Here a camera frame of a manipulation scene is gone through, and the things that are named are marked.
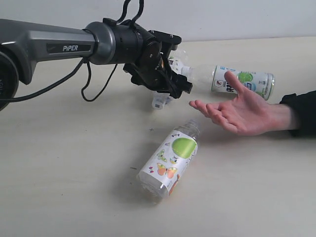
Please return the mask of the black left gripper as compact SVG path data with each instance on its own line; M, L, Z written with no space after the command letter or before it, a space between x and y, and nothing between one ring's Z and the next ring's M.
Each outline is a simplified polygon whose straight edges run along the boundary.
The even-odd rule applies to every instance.
M169 42L152 42L134 63L125 64L123 70L131 75L133 84L179 99L182 92L191 93L193 84L186 76L170 71L167 58L172 50L173 44Z

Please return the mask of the black sleeved forearm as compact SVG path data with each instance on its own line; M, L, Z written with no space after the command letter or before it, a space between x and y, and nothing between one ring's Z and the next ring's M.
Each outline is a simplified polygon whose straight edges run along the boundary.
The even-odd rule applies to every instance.
M296 93L284 95L280 104L289 106L296 117L297 128L289 129L292 137L316 136L316 91L297 95Z

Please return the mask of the person's open bare hand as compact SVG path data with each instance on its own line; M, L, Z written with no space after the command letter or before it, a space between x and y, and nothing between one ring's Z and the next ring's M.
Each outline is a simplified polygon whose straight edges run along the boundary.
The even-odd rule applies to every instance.
M237 91L237 96L220 103L190 101L189 105L224 130L240 136L256 136L272 131L293 130L298 127L294 111L284 104L268 104L247 89L232 72L224 78Z

